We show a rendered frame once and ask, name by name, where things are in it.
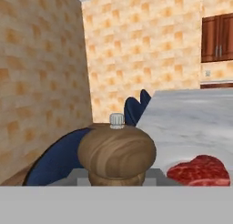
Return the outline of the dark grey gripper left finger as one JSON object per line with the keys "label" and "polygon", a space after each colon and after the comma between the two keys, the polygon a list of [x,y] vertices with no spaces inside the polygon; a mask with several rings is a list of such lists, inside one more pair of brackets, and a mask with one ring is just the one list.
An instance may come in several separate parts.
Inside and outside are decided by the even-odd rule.
{"label": "dark grey gripper left finger", "polygon": [[51,183],[51,186],[90,186],[88,171],[84,168],[75,168],[66,178]]}

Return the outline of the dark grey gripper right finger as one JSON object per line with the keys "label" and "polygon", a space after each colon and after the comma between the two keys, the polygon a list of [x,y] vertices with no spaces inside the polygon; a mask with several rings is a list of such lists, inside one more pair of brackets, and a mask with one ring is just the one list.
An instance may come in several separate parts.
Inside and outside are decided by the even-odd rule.
{"label": "dark grey gripper right finger", "polygon": [[179,183],[171,178],[167,178],[161,169],[150,168],[146,172],[144,186],[179,186]]}

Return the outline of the wooden shaker with white knob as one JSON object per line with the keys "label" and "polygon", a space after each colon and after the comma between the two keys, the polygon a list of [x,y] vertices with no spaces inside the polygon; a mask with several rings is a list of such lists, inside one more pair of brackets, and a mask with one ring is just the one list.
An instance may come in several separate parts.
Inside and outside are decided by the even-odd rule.
{"label": "wooden shaker with white knob", "polygon": [[113,113],[108,125],[82,138],[77,155],[92,186],[142,186],[157,149],[146,132],[126,125],[123,114]]}

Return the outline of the raw red steak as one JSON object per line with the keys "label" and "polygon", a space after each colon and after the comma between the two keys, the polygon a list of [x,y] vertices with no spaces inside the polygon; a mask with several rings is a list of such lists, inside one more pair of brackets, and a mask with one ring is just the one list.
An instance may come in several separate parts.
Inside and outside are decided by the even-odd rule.
{"label": "raw red steak", "polygon": [[199,155],[189,162],[176,164],[167,171],[167,177],[184,186],[230,186],[230,176],[224,164],[209,155]]}

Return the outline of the brown counter run, pale top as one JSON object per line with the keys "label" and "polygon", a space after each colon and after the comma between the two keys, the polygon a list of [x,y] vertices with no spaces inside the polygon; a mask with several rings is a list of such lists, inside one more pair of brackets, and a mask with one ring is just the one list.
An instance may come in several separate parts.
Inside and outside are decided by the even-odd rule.
{"label": "brown counter run, pale top", "polygon": [[233,80],[224,80],[224,81],[206,81],[200,83],[201,89],[210,89],[210,88],[233,88]]}

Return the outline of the brown wooden wall cupboards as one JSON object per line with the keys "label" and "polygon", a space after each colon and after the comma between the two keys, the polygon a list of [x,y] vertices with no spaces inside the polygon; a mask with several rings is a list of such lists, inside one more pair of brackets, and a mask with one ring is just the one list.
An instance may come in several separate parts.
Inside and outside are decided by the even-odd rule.
{"label": "brown wooden wall cupboards", "polygon": [[201,62],[233,60],[233,13],[202,19]]}

